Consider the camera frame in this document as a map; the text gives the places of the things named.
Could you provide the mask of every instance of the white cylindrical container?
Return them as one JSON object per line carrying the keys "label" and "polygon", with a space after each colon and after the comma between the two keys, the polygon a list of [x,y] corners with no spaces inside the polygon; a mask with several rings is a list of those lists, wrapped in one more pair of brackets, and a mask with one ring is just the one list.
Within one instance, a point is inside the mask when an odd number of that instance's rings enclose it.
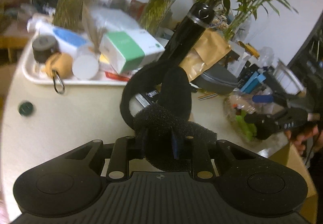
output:
{"label": "white cylindrical container", "polygon": [[90,45],[85,44],[77,49],[72,71],[80,80],[92,79],[98,73],[99,60]]}

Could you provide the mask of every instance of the person's hand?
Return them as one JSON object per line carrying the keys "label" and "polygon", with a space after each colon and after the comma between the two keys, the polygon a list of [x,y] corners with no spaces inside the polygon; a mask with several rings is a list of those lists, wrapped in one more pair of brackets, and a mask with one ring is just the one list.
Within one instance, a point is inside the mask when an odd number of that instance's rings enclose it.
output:
{"label": "person's hand", "polygon": [[319,135],[319,130],[318,130],[317,125],[314,126],[313,128],[305,129],[295,139],[291,139],[292,132],[290,130],[285,131],[285,135],[290,140],[290,142],[292,142],[295,145],[295,147],[298,150],[298,153],[300,155],[302,155],[304,153],[304,150],[306,148],[305,145],[303,144],[303,142],[306,141],[307,139],[311,138],[311,137],[314,137],[314,142],[316,141],[315,146],[313,147],[314,152],[317,152],[321,148],[323,148],[323,131]]}

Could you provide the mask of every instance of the tray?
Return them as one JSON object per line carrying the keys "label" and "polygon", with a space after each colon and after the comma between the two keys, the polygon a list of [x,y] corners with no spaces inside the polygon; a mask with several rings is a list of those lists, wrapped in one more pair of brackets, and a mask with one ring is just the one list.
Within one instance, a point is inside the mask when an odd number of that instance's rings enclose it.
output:
{"label": "tray", "polygon": [[[38,85],[53,85],[53,80],[48,78],[47,75],[41,72],[43,64],[38,64],[33,55],[32,41],[37,37],[35,36],[30,40],[26,46],[26,56],[22,62],[22,71],[24,76],[32,83]],[[109,79],[105,76],[104,71],[99,71],[97,75],[91,80],[79,80],[75,76],[63,80],[65,85],[110,85],[110,86],[125,86],[127,82],[116,81]]]}

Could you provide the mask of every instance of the red object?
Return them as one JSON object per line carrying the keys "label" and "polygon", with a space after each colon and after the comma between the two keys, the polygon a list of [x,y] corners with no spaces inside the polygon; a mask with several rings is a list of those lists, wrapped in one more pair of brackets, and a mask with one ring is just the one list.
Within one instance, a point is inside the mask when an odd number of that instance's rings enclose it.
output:
{"label": "red object", "polygon": [[123,77],[118,74],[113,74],[113,73],[109,73],[109,72],[105,72],[105,77],[107,77],[109,79],[117,80],[117,81],[122,81],[122,82],[128,82],[130,80],[127,77]]}

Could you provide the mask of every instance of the wooden furniture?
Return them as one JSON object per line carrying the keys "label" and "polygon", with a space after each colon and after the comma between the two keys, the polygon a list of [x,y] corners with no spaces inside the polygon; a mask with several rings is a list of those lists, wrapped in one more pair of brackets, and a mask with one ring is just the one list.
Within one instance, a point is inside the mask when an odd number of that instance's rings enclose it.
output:
{"label": "wooden furniture", "polygon": [[14,50],[22,50],[33,33],[28,33],[26,24],[14,20],[10,26],[0,33],[0,48],[8,50],[9,62],[12,63]]}

